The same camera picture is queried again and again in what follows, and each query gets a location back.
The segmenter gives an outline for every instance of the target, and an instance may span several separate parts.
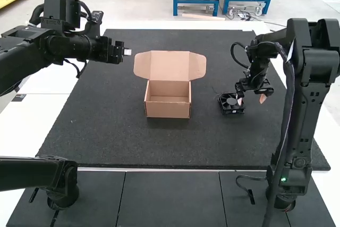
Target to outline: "label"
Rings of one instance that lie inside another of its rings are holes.
[[[26,94],[16,94],[12,99],[12,102],[22,102],[22,100],[26,97]]]

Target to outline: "rubber mat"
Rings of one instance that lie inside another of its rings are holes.
[[[231,43],[249,44],[252,31],[107,30],[133,54],[150,50],[191,51],[207,58],[206,75],[192,81],[190,119],[146,118],[147,81],[133,73],[133,57],[119,65],[90,62],[75,85],[39,154],[80,166],[264,170],[279,142],[285,87],[272,66],[275,92],[264,104],[246,93],[245,114],[222,116],[217,94],[235,92],[243,68],[230,56]],[[237,58],[248,63],[242,49]],[[330,167],[316,143],[315,170]]]

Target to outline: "box flap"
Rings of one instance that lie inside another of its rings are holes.
[[[207,69],[205,56],[189,52],[189,81],[204,77]]]
[[[133,73],[138,77],[150,79],[151,52],[139,53],[134,57]]]
[[[150,51],[136,54],[133,72],[156,81],[190,81],[206,73],[206,58],[191,52]]]

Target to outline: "table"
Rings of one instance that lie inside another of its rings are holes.
[[[262,22],[216,22],[216,21],[145,21],[107,22],[105,28],[117,29],[227,29],[253,30],[257,35],[270,32]],[[272,60],[280,78],[285,81],[282,60]],[[50,128],[63,108],[77,80],[72,66],[51,66],[32,75],[19,93],[26,94],[22,102],[11,102],[0,114],[0,155],[34,157],[44,142]],[[340,164],[336,142],[340,127],[325,107],[321,108],[314,135],[332,170],[313,172],[313,179],[327,205],[336,225],[340,226],[338,214]],[[0,193],[0,226],[5,226],[23,190]]]

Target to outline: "black cable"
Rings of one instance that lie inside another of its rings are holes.
[[[90,9],[87,7],[87,5],[83,2],[83,1],[79,1],[79,4],[82,8],[84,8],[84,10],[86,11],[87,13],[87,20],[88,20],[88,27],[86,28],[85,26],[85,29],[82,30],[82,31],[71,31],[73,34],[75,35],[85,35],[87,34],[90,29],[91,29],[91,26],[92,26],[92,15],[91,15],[91,11]]]
[[[242,186],[242,185],[238,182],[238,179],[240,179],[240,178],[245,178],[245,179],[249,179],[249,180],[253,180],[253,181],[265,181],[265,180],[267,180],[267,177],[266,177],[266,176],[263,177],[263,178],[257,178],[257,177],[255,177],[255,176],[250,176],[250,175],[239,175],[239,176],[236,177],[236,180],[235,180],[235,181],[236,181],[236,185],[237,185],[238,187],[240,187],[242,190],[244,190],[244,191],[248,194],[248,196],[249,196],[250,199],[254,199],[254,195],[251,194],[251,193],[249,192],[249,190],[248,190],[246,187]]]
[[[264,23],[268,23],[268,24],[277,25],[277,26],[281,26],[281,27],[287,28],[287,26],[284,26],[284,25],[281,25],[281,24],[278,24],[278,23],[273,23],[273,22],[268,22],[268,21],[263,21],[263,22],[264,22]]]
[[[80,73],[79,73],[79,76],[77,77],[77,78],[79,78],[82,74],[83,74],[83,72],[85,71],[85,68],[87,67],[87,61],[85,60],[84,61],[84,67],[82,68],[82,70],[80,71]]]
[[[263,218],[262,227],[269,227],[270,220],[273,215],[274,204],[279,188],[279,183],[282,175],[282,171],[284,168],[284,164],[286,161],[287,154],[287,134],[289,129],[289,123],[291,120],[293,101],[294,101],[294,93],[295,93],[295,74],[294,74],[294,66],[291,60],[287,61],[287,54],[284,51],[282,45],[278,42],[261,42],[262,44],[272,44],[275,45],[278,53],[283,59],[283,69],[286,74],[286,84],[287,84],[287,92],[285,96],[285,105],[283,111],[283,120],[281,125],[281,137],[278,148],[280,148],[278,162],[276,164],[275,173],[272,178],[271,184],[269,185],[269,198],[266,208],[265,217]]]
[[[37,5],[32,12],[32,16],[29,20],[29,25],[37,26],[40,23],[41,17],[40,15],[44,11],[44,4]]]
[[[239,46],[241,46],[243,49],[245,49],[245,46],[242,45],[241,43],[239,43],[239,42],[234,42],[234,43],[231,45],[231,47],[230,47],[230,54],[231,54],[233,60],[234,60],[238,65],[244,67],[245,69],[248,69],[249,67],[248,67],[247,65],[241,63],[240,61],[238,61],[238,60],[236,59],[235,54],[234,54],[234,48],[235,48],[236,45],[239,45]]]
[[[66,62],[66,63],[68,63],[68,64],[71,64],[72,66],[74,66],[75,67],[75,69],[76,69],[76,78],[79,78],[80,77],[80,75],[81,75],[81,73],[80,73],[80,71],[79,71],[79,68],[77,67],[77,65],[75,65],[74,63],[72,63],[72,62],[70,62],[68,59],[64,59],[64,61]]]

